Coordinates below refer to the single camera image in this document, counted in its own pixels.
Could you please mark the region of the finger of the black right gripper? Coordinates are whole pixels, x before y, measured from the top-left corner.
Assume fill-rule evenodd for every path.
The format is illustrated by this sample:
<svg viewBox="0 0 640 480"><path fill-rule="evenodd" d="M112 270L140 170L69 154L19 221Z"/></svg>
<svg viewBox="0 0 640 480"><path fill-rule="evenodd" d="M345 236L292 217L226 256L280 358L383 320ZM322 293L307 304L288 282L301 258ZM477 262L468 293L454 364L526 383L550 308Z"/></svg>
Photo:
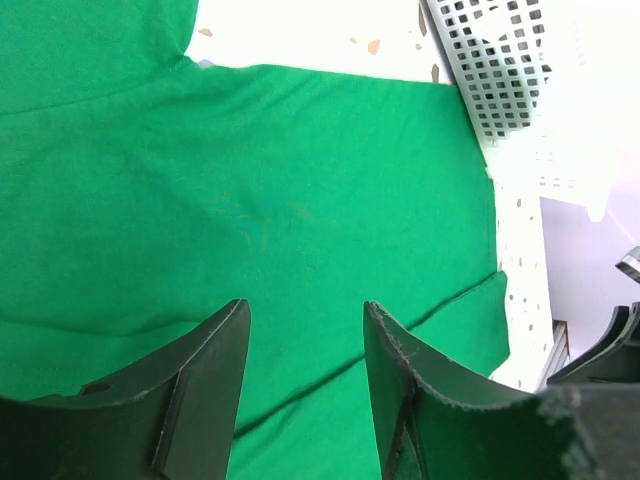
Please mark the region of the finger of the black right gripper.
<svg viewBox="0 0 640 480"><path fill-rule="evenodd" d="M639 303L614 308L599 341L551 375L546 384L639 383Z"/></svg>

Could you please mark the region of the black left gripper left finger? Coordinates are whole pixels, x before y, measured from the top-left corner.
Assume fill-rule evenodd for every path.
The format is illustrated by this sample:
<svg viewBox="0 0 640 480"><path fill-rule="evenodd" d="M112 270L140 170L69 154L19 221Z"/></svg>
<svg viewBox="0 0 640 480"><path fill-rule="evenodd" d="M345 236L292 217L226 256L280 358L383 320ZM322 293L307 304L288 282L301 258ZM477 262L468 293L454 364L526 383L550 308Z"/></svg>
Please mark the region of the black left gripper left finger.
<svg viewBox="0 0 640 480"><path fill-rule="evenodd" d="M74 396L2 399L2 478L225 478L249 333L249 304L233 300Z"/></svg>

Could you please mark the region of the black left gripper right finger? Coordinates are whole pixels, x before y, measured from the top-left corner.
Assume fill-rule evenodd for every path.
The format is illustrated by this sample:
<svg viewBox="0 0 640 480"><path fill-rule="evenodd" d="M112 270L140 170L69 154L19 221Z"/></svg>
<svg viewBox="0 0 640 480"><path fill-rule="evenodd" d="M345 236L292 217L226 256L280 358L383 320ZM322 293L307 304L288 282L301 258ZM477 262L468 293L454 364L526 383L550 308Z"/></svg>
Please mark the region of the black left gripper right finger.
<svg viewBox="0 0 640 480"><path fill-rule="evenodd" d="M528 394L440 353L375 302L363 333L383 478L638 478L638 384Z"/></svg>

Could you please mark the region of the green t-shirt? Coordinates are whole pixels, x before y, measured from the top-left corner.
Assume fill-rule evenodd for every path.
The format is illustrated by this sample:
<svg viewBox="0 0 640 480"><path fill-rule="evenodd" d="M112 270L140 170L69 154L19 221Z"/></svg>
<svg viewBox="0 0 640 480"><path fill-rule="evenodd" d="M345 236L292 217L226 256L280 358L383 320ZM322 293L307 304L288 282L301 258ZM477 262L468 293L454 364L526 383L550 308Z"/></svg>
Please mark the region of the green t-shirt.
<svg viewBox="0 0 640 480"><path fill-rule="evenodd" d="M229 475L376 479L363 305L508 356L494 187L459 91L185 54L193 1L1 5L1 392L74 394L227 302Z"/></svg>

